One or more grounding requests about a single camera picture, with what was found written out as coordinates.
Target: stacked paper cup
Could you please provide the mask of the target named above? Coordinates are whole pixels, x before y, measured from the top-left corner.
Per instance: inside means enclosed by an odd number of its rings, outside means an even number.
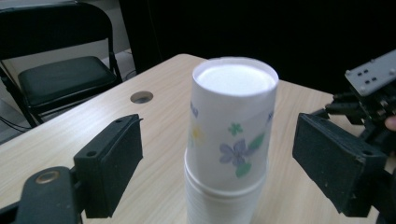
[[[192,77],[188,221],[249,223],[266,177],[278,76],[266,63],[226,57]]]

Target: table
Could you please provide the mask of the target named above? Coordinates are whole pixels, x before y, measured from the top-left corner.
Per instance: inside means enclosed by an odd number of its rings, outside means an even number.
[[[73,167],[73,156],[111,121],[139,114],[144,159],[107,219],[84,223],[186,223],[183,156],[187,145],[191,72],[204,59],[182,54],[0,146],[0,207],[19,200],[24,181],[52,166]],[[131,95],[154,98],[134,104]],[[296,120],[332,101],[328,93],[280,81],[269,152],[270,168],[252,223],[375,223],[339,215],[291,156]],[[332,121],[351,133],[342,116]]]

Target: robotic arm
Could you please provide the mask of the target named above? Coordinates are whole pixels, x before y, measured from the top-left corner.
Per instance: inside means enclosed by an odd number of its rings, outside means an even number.
[[[351,90],[299,115],[292,152],[339,213],[367,217],[373,206],[377,224],[396,223],[396,169],[384,169],[396,150],[396,133],[384,125],[396,114],[395,69],[396,50],[346,71]],[[354,136],[328,121],[329,115],[344,115],[365,129]]]
[[[75,167],[51,167],[28,178],[21,200],[0,209],[0,223],[80,224],[111,217],[143,158],[140,119],[117,119],[74,157]]]

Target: hand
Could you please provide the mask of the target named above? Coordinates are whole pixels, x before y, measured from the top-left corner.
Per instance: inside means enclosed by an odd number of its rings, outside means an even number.
[[[396,132],[396,115],[390,116],[385,120],[385,126],[391,130]]]

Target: green leaf print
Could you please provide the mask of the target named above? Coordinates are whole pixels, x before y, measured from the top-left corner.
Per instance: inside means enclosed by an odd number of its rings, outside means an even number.
[[[256,150],[262,145],[262,141],[264,140],[264,134],[259,134],[252,142],[250,142],[247,146],[248,150]]]
[[[241,178],[242,176],[246,175],[250,171],[250,168],[250,163],[244,163],[242,165],[239,165],[235,171],[236,177]]]

